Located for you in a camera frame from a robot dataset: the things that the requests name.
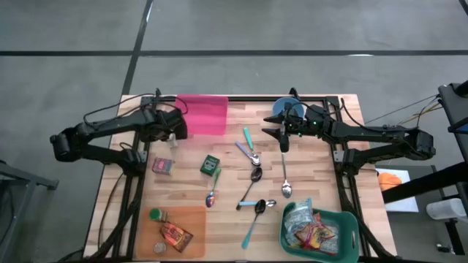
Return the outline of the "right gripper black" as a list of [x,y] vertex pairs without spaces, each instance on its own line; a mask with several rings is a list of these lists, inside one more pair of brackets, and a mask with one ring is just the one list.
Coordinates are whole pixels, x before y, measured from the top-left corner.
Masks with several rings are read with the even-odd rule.
[[279,141],[280,151],[286,153],[290,149],[290,136],[310,136],[332,143],[330,128],[332,118],[326,111],[317,105],[306,106],[306,112],[301,117],[295,110],[301,103],[287,105],[278,115],[266,117],[263,120],[269,123],[281,124],[280,129],[262,129],[263,132]]

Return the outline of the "all-black spoon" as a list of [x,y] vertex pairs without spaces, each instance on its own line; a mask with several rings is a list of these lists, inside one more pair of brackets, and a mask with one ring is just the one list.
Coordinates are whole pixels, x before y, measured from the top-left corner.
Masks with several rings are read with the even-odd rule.
[[250,188],[253,186],[254,183],[258,182],[261,177],[263,176],[263,169],[261,167],[256,167],[252,170],[252,173],[250,175],[250,180],[251,180],[251,184],[249,185],[248,189],[246,190],[245,194],[243,195],[243,197],[241,198],[240,202],[237,204],[236,206],[236,210],[240,210],[241,209],[241,202],[243,202],[246,198],[246,196],[248,195],[249,193],[249,190]]

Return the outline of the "small green box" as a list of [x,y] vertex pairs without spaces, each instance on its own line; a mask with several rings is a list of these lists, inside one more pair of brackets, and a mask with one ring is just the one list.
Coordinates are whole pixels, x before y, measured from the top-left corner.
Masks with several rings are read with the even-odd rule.
[[215,173],[217,167],[219,166],[219,162],[220,160],[218,158],[211,155],[207,155],[202,163],[200,171],[205,175],[212,176]]

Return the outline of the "black spoon teal handle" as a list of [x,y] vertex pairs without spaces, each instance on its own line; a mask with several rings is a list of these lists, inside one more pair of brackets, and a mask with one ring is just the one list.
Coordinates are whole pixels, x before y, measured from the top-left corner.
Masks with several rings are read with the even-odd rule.
[[242,249],[247,249],[249,246],[249,242],[251,240],[252,232],[254,229],[254,225],[257,221],[257,218],[259,215],[263,214],[266,209],[266,201],[264,199],[261,199],[260,201],[257,202],[257,204],[254,206],[254,212],[255,212],[255,217],[254,220],[249,228],[249,231],[247,232],[244,240],[241,243]]

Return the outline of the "iridescent rainbow spoon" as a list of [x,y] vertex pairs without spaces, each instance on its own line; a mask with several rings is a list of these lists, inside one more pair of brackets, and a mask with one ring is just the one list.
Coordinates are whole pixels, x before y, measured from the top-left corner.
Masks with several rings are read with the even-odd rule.
[[222,171],[221,168],[217,168],[217,169],[216,169],[216,172],[215,172],[215,175],[214,175],[214,184],[213,184],[213,187],[212,187],[212,189],[211,189],[211,192],[210,192],[210,193],[207,195],[207,197],[205,198],[205,205],[206,205],[206,207],[212,207],[213,204],[214,204],[214,200],[215,200],[214,192],[215,192],[215,188],[216,188],[216,185],[217,185],[219,176],[220,176],[220,174],[221,174],[221,171]]

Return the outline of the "green-lid spice jar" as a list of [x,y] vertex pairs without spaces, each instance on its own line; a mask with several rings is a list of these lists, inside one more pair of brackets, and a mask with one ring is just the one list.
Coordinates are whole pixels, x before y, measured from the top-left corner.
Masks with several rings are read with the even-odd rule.
[[149,218],[156,222],[166,222],[168,219],[167,211],[161,208],[152,208],[149,212]]

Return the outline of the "blue ramen packet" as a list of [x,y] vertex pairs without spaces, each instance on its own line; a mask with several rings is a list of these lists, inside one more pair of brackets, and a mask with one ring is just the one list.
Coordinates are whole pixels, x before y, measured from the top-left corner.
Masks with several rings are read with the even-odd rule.
[[314,221],[312,212],[312,199],[300,202],[291,202],[285,208],[283,224],[289,235],[301,231],[307,224]]

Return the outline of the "red yellow noodle packet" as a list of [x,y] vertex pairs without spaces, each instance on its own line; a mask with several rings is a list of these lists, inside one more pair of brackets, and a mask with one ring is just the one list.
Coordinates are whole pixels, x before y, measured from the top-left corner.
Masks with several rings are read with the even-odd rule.
[[307,224],[295,233],[295,237],[300,241],[300,247],[313,251],[320,250],[325,241],[335,236],[334,232],[321,222]]

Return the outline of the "brown snack packet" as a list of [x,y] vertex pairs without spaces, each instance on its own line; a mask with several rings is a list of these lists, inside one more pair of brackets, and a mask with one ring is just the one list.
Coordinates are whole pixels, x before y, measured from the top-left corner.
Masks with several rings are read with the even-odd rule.
[[159,231],[165,241],[180,253],[193,238],[193,234],[170,222],[164,222]]

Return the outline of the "clear snack bag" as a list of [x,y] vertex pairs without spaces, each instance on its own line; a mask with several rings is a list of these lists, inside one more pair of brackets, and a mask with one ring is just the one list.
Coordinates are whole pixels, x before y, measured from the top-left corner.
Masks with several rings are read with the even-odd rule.
[[286,232],[285,239],[289,247],[300,248],[303,245],[303,241],[298,237],[300,230]]

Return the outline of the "white noodle packet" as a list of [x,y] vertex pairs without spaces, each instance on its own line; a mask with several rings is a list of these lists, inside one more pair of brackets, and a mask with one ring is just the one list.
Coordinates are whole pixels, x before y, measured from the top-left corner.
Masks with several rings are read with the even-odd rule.
[[339,229],[333,225],[322,225],[324,234],[320,236],[319,250],[327,254],[339,252]]

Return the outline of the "green plastic basket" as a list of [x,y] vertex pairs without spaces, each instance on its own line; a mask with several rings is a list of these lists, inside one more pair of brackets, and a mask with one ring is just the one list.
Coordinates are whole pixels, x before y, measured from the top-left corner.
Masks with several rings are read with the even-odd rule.
[[301,247],[292,248],[288,246],[285,239],[286,228],[283,224],[285,208],[282,214],[282,224],[280,226],[279,235],[280,246],[285,252],[318,263],[357,263],[359,258],[359,231],[358,222],[353,214],[312,208],[314,218],[312,223],[321,222],[326,225],[336,226],[339,229],[339,252],[337,254],[327,254],[320,250],[313,251]]

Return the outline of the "black equipment stand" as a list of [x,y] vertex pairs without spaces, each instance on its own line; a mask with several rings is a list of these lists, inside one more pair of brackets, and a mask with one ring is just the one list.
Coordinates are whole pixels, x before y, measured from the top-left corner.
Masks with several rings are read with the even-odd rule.
[[411,180],[383,192],[384,203],[415,197],[433,190],[455,185],[457,198],[468,216],[468,80],[438,88],[442,107],[448,117],[448,132],[455,135],[464,160],[421,178]]

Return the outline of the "teal-handled silver spoon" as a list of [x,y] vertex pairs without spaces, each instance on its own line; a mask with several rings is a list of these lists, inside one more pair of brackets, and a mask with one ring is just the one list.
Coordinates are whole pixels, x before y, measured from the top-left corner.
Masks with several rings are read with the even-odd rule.
[[248,144],[249,149],[251,151],[250,159],[251,159],[253,165],[259,167],[260,166],[260,157],[254,152],[252,138],[250,136],[249,129],[247,127],[244,127],[244,136],[246,138],[247,144]]

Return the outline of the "purple-handled silver spoon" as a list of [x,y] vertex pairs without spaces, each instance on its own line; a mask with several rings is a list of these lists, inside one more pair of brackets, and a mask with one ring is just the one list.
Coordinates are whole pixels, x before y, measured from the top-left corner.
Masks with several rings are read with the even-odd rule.
[[252,155],[247,149],[239,141],[235,142],[236,146],[243,152],[243,154],[250,160],[250,162],[259,167],[260,166],[260,159],[256,155]]

